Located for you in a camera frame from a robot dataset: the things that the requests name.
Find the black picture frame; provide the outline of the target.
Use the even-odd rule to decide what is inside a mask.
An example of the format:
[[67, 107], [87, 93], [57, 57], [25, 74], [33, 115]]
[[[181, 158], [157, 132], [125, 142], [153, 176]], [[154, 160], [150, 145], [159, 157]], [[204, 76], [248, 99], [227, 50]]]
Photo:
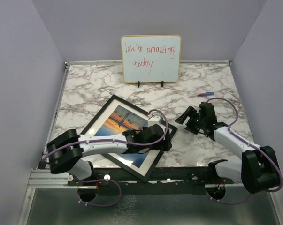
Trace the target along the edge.
[[149, 114], [113, 95], [81, 132], [83, 159], [102, 155], [142, 181], [147, 181], [162, 154], [171, 148], [177, 128], [158, 112]]

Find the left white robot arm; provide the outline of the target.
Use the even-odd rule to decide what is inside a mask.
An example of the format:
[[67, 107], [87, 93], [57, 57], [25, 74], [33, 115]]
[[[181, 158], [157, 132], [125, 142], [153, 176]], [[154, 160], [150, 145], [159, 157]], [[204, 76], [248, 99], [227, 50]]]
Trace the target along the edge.
[[82, 158], [98, 154], [137, 154], [142, 150], [169, 151], [172, 147], [170, 131], [154, 124], [141, 130], [126, 130], [109, 136], [79, 135], [70, 129], [50, 141], [47, 155], [50, 172], [60, 174], [69, 172], [83, 184], [93, 183], [95, 174], [90, 162]]

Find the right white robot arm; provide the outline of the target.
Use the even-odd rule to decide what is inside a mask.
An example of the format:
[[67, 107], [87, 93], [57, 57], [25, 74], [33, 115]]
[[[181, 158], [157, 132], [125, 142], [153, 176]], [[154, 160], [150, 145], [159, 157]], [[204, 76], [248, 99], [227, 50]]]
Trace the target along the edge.
[[233, 132], [226, 123], [218, 122], [211, 103], [202, 102], [198, 110], [188, 107], [175, 122], [185, 124], [185, 129], [195, 135], [202, 132], [240, 159], [239, 163], [227, 160], [210, 163], [212, 169], [207, 171], [207, 179], [211, 183], [229, 178], [243, 184], [251, 194], [260, 191], [275, 192], [282, 188], [283, 177], [274, 149], [249, 142]]

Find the sunset fishing photo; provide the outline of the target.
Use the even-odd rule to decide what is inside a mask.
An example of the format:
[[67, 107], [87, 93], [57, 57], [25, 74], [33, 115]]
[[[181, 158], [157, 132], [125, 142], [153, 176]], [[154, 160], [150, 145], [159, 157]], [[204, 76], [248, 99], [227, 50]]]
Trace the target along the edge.
[[[123, 105], [117, 105], [114, 110], [109, 109], [104, 115], [92, 125], [88, 131], [89, 135], [110, 136], [120, 134], [126, 130], [137, 130], [147, 126], [147, 119], [137, 111], [132, 111]], [[144, 160], [145, 154], [108, 154], [116, 164], [124, 164], [135, 171], [139, 171]]]

